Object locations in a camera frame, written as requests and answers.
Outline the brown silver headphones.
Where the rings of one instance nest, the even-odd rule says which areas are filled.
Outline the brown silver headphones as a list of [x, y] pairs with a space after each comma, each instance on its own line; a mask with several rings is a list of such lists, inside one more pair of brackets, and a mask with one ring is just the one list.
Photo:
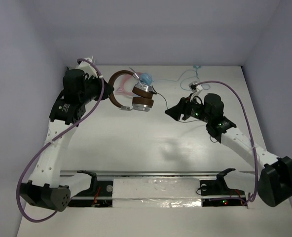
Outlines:
[[120, 104], [117, 99], [114, 96], [114, 93], [112, 92], [109, 99], [111, 103], [118, 107], [119, 109], [123, 111], [144, 111], [148, 112], [153, 106], [154, 100], [152, 99], [154, 94], [157, 94], [155, 92], [152, 85], [146, 85], [145, 83], [141, 82], [140, 77], [138, 76], [138, 73], [130, 68], [130, 70], [121, 70], [116, 73], [114, 73], [109, 81], [108, 84], [110, 86], [114, 86], [115, 81], [123, 75], [131, 75], [134, 79], [137, 80], [137, 83], [134, 85], [132, 92], [135, 94], [132, 98], [132, 107], [129, 106], [123, 106]]

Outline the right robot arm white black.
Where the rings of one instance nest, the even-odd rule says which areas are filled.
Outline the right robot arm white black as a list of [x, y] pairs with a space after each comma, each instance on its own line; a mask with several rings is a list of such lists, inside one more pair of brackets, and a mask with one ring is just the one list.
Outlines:
[[292, 196], [292, 159], [279, 157], [256, 145], [223, 114], [221, 97], [209, 93], [199, 103], [193, 96], [183, 97], [165, 114], [172, 119], [186, 120], [193, 117], [205, 122], [210, 137], [230, 148], [246, 161], [254, 174], [227, 168], [217, 174], [213, 187], [221, 194], [237, 189], [257, 194], [270, 207], [276, 207]]

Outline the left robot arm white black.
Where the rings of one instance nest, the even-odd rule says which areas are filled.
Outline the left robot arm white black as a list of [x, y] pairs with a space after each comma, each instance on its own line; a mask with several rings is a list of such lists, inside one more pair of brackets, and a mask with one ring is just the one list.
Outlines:
[[27, 182], [22, 177], [18, 182], [18, 205], [23, 199], [31, 206], [62, 212], [74, 196], [97, 191], [97, 177], [93, 172], [79, 171], [66, 179], [61, 179], [60, 173], [72, 136], [79, 124], [94, 112], [93, 109], [86, 112], [85, 106], [92, 100], [99, 104], [111, 92], [100, 72], [95, 76], [81, 69], [66, 71], [63, 90], [50, 112], [44, 146], [32, 158], [36, 166]]

